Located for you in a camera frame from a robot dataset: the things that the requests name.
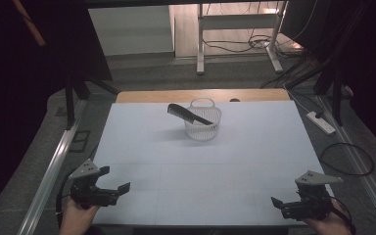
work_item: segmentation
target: table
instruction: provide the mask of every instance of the table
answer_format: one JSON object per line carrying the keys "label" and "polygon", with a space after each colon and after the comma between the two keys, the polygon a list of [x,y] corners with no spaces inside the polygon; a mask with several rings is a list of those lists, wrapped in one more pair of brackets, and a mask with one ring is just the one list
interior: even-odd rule
{"label": "table", "polygon": [[[167,0],[160,0],[160,1],[148,1],[148,0],[86,0],[83,4],[82,1],[69,1],[68,4],[77,4],[81,6],[85,6],[87,8],[102,8],[102,7],[131,7],[131,6],[154,6],[154,5],[167,5],[167,4],[201,4],[201,3],[215,3],[215,2],[236,2],[233,0],[223,0],[223,1],[191,1],[191,0],[183,0],[178,1],[177,3]],[[297,82],[287,84],[287,88],[292,88],[296,85],[296,83],[300,83],[303,80],[306,80],[315,74],[318,74],[321,71],[328,71],[324,72],[325,74],[331,74],[330,72],[334,67],[336,66],[336,62],[338,61],[338,57],[341,54],[341,51],[344,47],[344,45],[347,42],[348,37],[352,34],[352,30],[354,26],[357,24],[359,20],[359,16],[362,15],[364,8],[368,5],[369,1],[360,1],[359,2],[359,8],[357,9],[357,14],[352,18],[351,23],[347,25],[347,28],[345,30],[345,35],[341,37],[339,40],[339,46],[335,47],[333,55],[329,58],[327,61],[328,63],[325,63],[325,65],[319,67],[319,69],[315,69],[307,74],[304,74],[301,76],[301,79],[297,80]],[[63,5],[66,4],[66,2],[61,1],[52,1],[52,5]],[[317,94],[323,94],[325,93],[325,90],[330,86],[330,81],[334,78],[334,75],[330,76],[324,76],[325,79],[321,79],[322,82],[317,82],[317,86],[315,86],[315,91]],[[338,87],[340,85],[340,80],[338,76],[336,76],[335,85]],[[335,96],[335,118],[339,116],[339,104],[336,102],[339,98],[339,92],[336,93]],[[42,183],[40,184],[40,187],[37,191],[37,194],[31,203],[31,206],[27,212],[27,215],[25,216],[23,225],[20,229],[20,233],[25,234],[30,231],[33,231],[34,227],[36,226],[37,219],[39,219],[40,214],[42,213],[43,209],[43,203],[46,202],[48,199],[48,192],[51,190],[51,187],[54,184],[55,176],[57,176],[59,172],[59,168],[61,167],[61,164],[64,160],[64,156],[66,153],[65,146],[69,145],[69,135],[71,133],[67,131],[67,133],[63,136],[60,148],[57,149],[55,156],[53,158],[52,163],[49,165],[48,170],[44,176],[44,179],[42,180]],[[367,178],[366,180],[366,189],[369,193],[369,195],[372,195],[372,201],[374,202],[376,206],[376,182],[372,178]]]}
{"label": "table", "polygon": [[198,5],[198,52],[197,74],[204,73],[204,30],[216,29],[244,29],[244,28],[273,28],[270,42],[266,42],[265,50],[273,64],[275,72],[282,73],[283,69],[277,58],[275,43],[280,25],[283,20],[283,12],[286,9],[286,1],[280,3],[279,12],[276,14],[252,14],[252,15],[221,15],[204,16],[203,4]]}
{"label": "table", "polygon": [[[197,96],[211,96],[222,110],[219,132],[208,142],[189,139],[183,121],[166,113],[167,103],[187,106]],[[232,98],[243,102],[228,102]],[[94,159],[111,172],[97,185],[132,185],[115,207],[101,208],[94,223],[303,225],[284,219],[270,201],[298,201],[294,178],[308,169],[323,173],[286,91],[122,92],[117,101]]]}

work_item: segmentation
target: human hand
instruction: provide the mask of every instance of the human hand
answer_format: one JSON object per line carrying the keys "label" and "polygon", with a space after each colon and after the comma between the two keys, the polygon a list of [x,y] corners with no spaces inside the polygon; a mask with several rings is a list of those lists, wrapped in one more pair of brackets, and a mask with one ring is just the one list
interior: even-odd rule
{"label": "human hand", "polygon": [[[343,212],[337,201],[332,200],[332,204],[337,210]],[[302,219],[302,221],[312,227],[318,235],[351,235],[346,223],[333,212],[330,212],[328,216],[322,220],[305,218]]]}
{"label": "human hand", "polygon": [[69,197],[64,208],[63,222],[60,228],[60,235],[83,235],[90,227],[97,210],[100,207],[91,206],[83,209],[72,198]]}

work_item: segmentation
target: power strip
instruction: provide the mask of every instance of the power strip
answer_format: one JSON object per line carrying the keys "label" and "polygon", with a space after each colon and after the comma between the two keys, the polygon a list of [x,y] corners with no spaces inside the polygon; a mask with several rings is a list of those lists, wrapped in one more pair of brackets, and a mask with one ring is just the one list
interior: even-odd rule
{"label": "power strip", "polygon": [[322,117],[316,118],[315,112],[310,112],[306,115],[313,123],[315,123],[319,128],[323,130],[327,135],[335,132],[335,128],[332,127],[328,122],[326,122]]}

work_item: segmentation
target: wire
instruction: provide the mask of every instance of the wire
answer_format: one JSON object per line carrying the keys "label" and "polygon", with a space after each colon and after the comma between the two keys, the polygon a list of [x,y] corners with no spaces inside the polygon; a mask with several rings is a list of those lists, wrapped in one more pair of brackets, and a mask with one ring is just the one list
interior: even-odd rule
{"label": "wire", "polygon": [[[259,36],[260,37],[265,37],[265,38],[264,39],[252,40],[253,38],[259,37]],[[263,48],[265,48],[266,45],[262,44],[261,42],[267,42],[267,41],[269,41],[269,38],[270,38],[270,36],[267,36],[267,35],[253,35],[253,33],[252,33],[252,35],[249,38],[249,41],[247,41],[247,42],[239,42],[239,41],[205,41],[204,39],[203,39],[203,41],[209,47],[218,48],[218,49],[222,49],[222,50],[233,52],[233,53],[242,53],[242,52],[250,51],[252,49],[263,49]],[[250,48],[245,49],[245,50],[235,51],[235,50],[231,50],[231,49],[228,49],[228,48],[225,48],[225,47],[221,47],[221,46],[210,45],[210,43],[218,43],[218,42],[219,43],[249,44]]]}
{"label": "wire", "polygon": [[212,4],[211,3],[209,3],[209,7],[207,8],[207,12],[206,12],[206,15],[208,15],[209,14],[209,10],[210,10],[210,6],[211,6]]}
{"label": "wire", "polygon": [[249,8],[244,12],[243,14],[246,14],[247,12],[250,12],[250,8],[252,7],[252,2],[249,3]]}
{"label": "wire", "polygon": [[[297,72],[291,74],[291,76],[287,76],[286,79],[283,81],[283,84],[287,83],[288,80],[290,78],[295,78],[295,76],[297,76],[299,73],[301,73],[302,71],[306,70],[310,65],[306,65],[305,67],[303,67],[302,69],[298,70]],[[277,86],[279,85],[279,82],[280,80],[277,81],[276,85],[274,86],[275,88],[277,88]]]}
{"label": "wire", "polygon": [[219,12],[220,12],[222,15],[224,15],[224,14],[222,13],[222,3],[219,4]]}
{"label": "wire", "polygon": [[329,196],[329,198],[334,199],[335,201],[337,201],[340,204],[340,206],[342,208],[344,208],[345,212],[348,214],[348,219],[350,221],[353,221],[353,216],[351,215],[350,210],[348,210],[347,206],[341,200],[339,200],[339,199],[337,199],[335,197],[332,197],[332,196]]}
{"label": "wire", "polygon": [[57,221],[59,228],[61,227],[61,223],[63,221],[63,191],[64,186],[66,185],[67,180],[69,179],[69,176],[75,171],[74,169],[71,169],[63,178],[63,181],[61,183],[59,193],[57,194],[56,198],[56,215],[57,215]]}
{"label": "wire", "polygon": [[275,45],[276,53],[278,56],[289,59],[289,58],[300,58],[303,55],[304,49],[300,49],[301,53],[285,53],[279,46],[279,42],[276,40]]}
{"label": "wire", "polygon": [[262,83],[261,86],[260,86],[260,89],[264,88],[265,86],[267,86],[270,83],[273,83],[275,81],[279,81],[284,76],[286,76],[289,72],[291,72],[291,71],[295,70],[297,67],[299,67],[304,61],[305,61],[305,58],[301,57],[300,59],[295,61],[295,63],[290,68],[288,68],[286,71],[284,71],[281,75],[279,75],[278,77],[276,77],[272,80],[268,80],[268,81]]}
{"label": "wire", "polygon": [[296,35],[296,36],[294,36],[293,38],[291,38],[289,41],[283,42],[283,43],[281,43],[280,45],[283,45],[283,44],[285,44],[285,43],[288,43],[288,42],[290,42],[290,41],[295,40],[296,38],[298,38],[298,37],[299,37],[299,36],[300,36],[300,35],[306,30],[307,26],[308,26],[309,23],[310,23],[310,20],[312,19],[313,13],[315,12],[315,7],[316,7],[316,4],[317,4],[317,1],[318,1],[318,0],[316,0],[315,3],[313,4],[312,12],[310,13],[309,19],[307,19],[306,25],[305,25],[305,27],[301,30],[301,32],[298,33],[298,35]]}
{"label": "wire", "polygon": [[[364,172],[364,173],[351,173],[351,172],[343,171],[343,170],[341,170],[341,169],[338,169],[338,168],[332,166],[331,164],[326,163],[326,162],[323,160],[323,158],[324,158],[324,156],[325,156],[325,153],[326,153],[329,149],[331,149],[332,147],[335,147],[335,146],[338,146],[338,145],[346,145],[346,146],[354,147],[354,148],[358,149],[359,151],[361,151],[362,153],[364,153],[364,155],[365,155],[365,156],[367,157],[367,159],[370,161],[370,165],[371,165],[370,169],[368,169],[368,171],[367,171],[367,172]],[[335,143],[335,144],[332,144],[332,145],[326,147],[326,148],[322,151],[322,153],[320,154],[320,156],[319,156],[319,161],[320,161],[321,163],[323,163],[323,164],[329,166],[330,168],[334,169],[335,171],[338,171],[338,172],[340,172],[340,173],[342,173],[342,174],[346,174],[346,175],[352,175],[352,176],[365,176],[365,175],[369,175],[369,174],[371,174],[371,173],[374,171],[374,169],[375,169],[375,163],[374,163],[374,160],[372,159],[371,155],[368,154],[368,152],[366,152],[364,149],[362,149],[361,147],[359,147],[359,146],[357,146],[357,145],[355,145],[355,144],[350,144],[350,143],[345,143],[345,142],[338,142],[338,143]]]}
{"label": "wire", "polygon": [[296,91],[296,90],[294,90],[293,92],[296,93],[296,94],[298,94],[298,95],[301,96],[301,97],[306,98],[306,99],[309,100],[314,106],[316,106],[319,110],[322,110],[322,112],[323,112],[322,107],[320,107],[315,101],[313,101],[312,99],[310,99],[310,98],[307,97],[306,95],[304,95],[304,94],[302,94],[302,93],[299,93],[299,92]]}
{"label": "wire", "polygon": [[285,90],[289,93],[289,95],[292,96],[292,98],[295,100],[295,102],[296,102],[299,106],[301,106],[302,109],[304,109],[308,114],[310,113],[310,111],[309,111],[307,108],[305,108],[305,106],[303,106],[303,105],[301,104],[301,102],[299,102],[299,101],[295,98],[295,96],[292,95],[292,93],[286,88],[286,83],[283,83],[283,88],[285,88]]}

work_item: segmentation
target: desk leg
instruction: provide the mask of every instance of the desk leg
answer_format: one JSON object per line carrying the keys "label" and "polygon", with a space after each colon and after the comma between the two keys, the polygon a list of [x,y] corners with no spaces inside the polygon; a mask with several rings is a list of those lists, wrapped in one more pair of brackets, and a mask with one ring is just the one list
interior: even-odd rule
{"label": "desk leg", "polygon": [[197,74],[204,74],[203,4],[198,4]]}
{"label": "desk leg", "polygon": [[282,24],[283,12],[285,11],[285,8],[286,8],[286,1],[283,1],[280,4],[281,4],[280,10],[277,13],[276,23],[274,25],[273,32],[271,34],[270,42],[264,43],[264,45],[266,47],[265,48],[266,52],[268,54],[268,57],[270,58],[271,63],[273,64],[274,71],[276,73],[282,73],[283,72],[283,68],[280,65],[279,59],[277,58],[276,48],[275,48],[277,34],[279,33],[279,28],[280,28],[280,25]]}

